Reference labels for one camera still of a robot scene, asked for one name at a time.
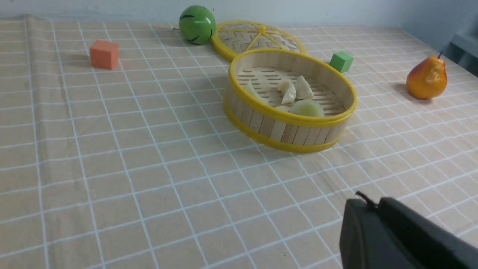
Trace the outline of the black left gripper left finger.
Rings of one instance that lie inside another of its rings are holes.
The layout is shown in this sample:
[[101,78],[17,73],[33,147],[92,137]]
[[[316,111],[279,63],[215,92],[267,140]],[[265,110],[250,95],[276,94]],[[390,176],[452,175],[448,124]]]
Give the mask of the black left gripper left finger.
[[339,250],[344,269],[425,268],[381,221],[378,204],[361,191],[345,203]]

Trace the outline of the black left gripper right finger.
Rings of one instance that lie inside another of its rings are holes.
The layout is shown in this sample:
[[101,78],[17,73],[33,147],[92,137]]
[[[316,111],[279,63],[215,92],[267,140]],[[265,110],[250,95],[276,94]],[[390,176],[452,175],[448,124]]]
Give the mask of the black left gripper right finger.
[[406,250],[421,269],[477,268],[477,247],[454,236],[398,200],[382,197],[377,213],[399,246]]

